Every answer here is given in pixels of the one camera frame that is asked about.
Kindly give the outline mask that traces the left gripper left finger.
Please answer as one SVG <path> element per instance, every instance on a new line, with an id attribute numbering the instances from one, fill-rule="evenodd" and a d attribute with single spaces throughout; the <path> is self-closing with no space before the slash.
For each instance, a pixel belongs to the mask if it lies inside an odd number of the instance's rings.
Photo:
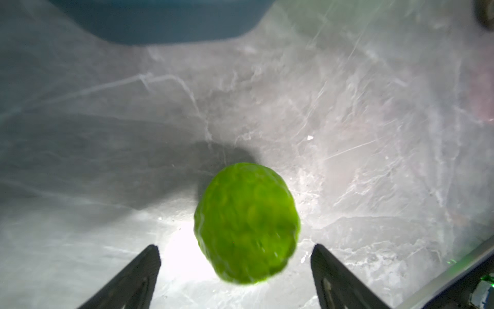
<path id="1" fill-rule="evenodd" d="M 80 309 L 148 309 L 161 267 L 160 252 L 147 246 Z"/>

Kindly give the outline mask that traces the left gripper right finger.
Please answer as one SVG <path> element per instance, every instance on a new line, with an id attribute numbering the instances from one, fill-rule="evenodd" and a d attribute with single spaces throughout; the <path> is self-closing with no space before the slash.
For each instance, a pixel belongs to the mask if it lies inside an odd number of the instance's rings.
<path id="1" fill-rule="evenodd" d="M 321 308 L 389 308 L 323 245 L 314 246 L 310 261 Z"/>

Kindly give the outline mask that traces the green custard apple back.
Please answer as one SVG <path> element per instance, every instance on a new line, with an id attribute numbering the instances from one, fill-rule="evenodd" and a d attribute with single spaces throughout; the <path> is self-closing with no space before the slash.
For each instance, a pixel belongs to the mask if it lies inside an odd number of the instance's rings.
<path id="1" fill-rule="evenodd" d="M 300 231 L 295 199 L 283 178 L 254 163 L 232 164 L 218 172 L 194 213 L 202 253 L 223 281 L 238 285 L 283 271 Z"/>

